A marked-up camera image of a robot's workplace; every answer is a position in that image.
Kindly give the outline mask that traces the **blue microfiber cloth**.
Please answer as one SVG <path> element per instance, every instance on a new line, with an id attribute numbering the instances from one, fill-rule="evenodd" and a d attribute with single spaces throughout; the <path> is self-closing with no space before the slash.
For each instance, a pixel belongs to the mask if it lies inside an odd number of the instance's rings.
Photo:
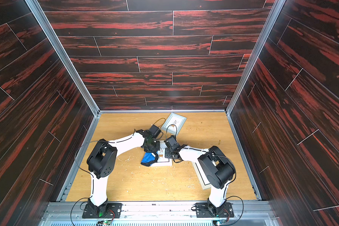
<path id="1" fill-rule="evenodd" d="M 159 156 L 157 153 L 145 152 L 144 157 L 141 161 L 141 165 L 150 167 L 152 164 L 158 162 Z"/>

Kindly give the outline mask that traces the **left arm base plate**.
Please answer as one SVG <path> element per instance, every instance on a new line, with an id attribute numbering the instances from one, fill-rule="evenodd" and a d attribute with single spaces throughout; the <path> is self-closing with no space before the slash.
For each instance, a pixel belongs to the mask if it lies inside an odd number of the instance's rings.
<path id="1" fill-rule="evenodd" d="M 89 202 L 86 204 L 82 218 L 113 219 L 120 218 L 122 203 L 106 202 L 100 206 L 95 206 Z"/>

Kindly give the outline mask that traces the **light green picture frame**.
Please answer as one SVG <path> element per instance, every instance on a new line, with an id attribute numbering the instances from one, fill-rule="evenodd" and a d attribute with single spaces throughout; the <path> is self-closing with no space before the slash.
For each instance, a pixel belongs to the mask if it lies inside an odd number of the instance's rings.
<path id="1" fill-rule="evenodd" d="M 178 135 L 186 120 L 186 117 L 171 113 L 161 129 L 164 130 L 166 133 Z"/>

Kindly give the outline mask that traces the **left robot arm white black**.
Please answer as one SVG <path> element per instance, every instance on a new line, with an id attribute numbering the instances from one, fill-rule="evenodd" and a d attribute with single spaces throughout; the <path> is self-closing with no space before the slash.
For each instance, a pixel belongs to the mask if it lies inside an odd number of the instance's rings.
<path id="1" fill-rule="evenodd" d="M 145 155 L 141 164 L 151 166 L 158 162 L 160 150 L 160 141 L 157 137 L 161 130 L 152 127 L 148 130 L 134 131 L 132 135 L 121 139 L 106 141 L 101 139 L 97 142 L 92 153 L 87 159 L 90 174 L 94 177 L 91 184 L 91 196 L 89 204 L 97 208 L 107 203 L 107 181 L 115 166 L 116 158 L 134 148 L 141 147 Z"/>

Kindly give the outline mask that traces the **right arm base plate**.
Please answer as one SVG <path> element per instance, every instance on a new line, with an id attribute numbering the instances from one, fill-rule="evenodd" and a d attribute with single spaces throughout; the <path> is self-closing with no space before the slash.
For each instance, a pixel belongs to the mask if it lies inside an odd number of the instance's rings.
<path id="1" fill-rule="evenodd" d="M 233 218 L 234 212 L 229 202 L 224 202 L 220 207 L 215 207 L 209 202 L 197 202 L 191 208 L 197 218 Z"/>

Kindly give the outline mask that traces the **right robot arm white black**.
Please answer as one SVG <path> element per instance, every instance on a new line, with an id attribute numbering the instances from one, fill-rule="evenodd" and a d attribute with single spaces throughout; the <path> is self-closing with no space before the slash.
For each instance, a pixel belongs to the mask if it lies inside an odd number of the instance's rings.
<path id="1" fill-rule="evenodd" d="M 208 209 L 213 215 L 218 215 L 226 205 L 228 185 L 236 174 L 234 164 L 217 147 L 197 149 L 178 143 L 165 142 L 165 156 L 173 160 L 197 163 L 211 184 L 211 193 L 207 200 Z"/>

